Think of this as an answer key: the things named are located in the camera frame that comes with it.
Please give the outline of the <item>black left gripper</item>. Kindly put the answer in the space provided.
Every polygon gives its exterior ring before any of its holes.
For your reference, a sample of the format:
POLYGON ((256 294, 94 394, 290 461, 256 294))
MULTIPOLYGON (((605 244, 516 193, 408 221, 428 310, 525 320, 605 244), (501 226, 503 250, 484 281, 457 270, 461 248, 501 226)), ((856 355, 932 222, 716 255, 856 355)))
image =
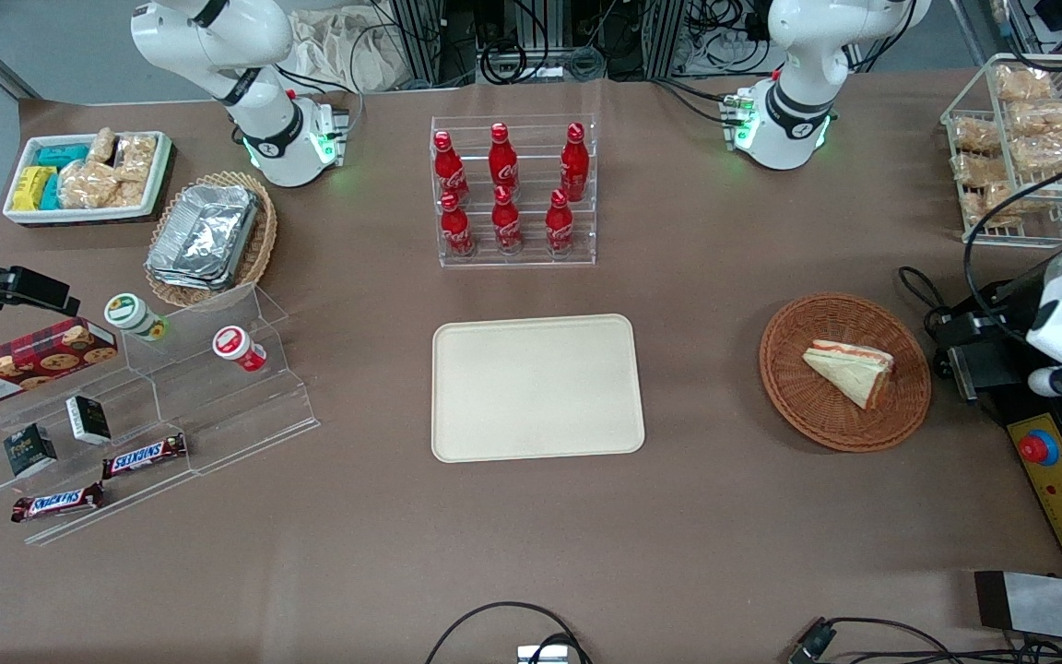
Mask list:
POLYGON ((958 395, 966 403, 978 401, 990 388, 1025 384, 1032 390, 1054 390, 1054 373, 1059 365, 1027 343, 1025 335, 1035 321, 1048 267, 1040 262, 1012 280, 994 280, 981 294, 1000 323, 1017 333, 991 331, 989 345, 979 343, 989 319, 981 314, 931 314, 931 339, 947 348, 947 367, 958 395))

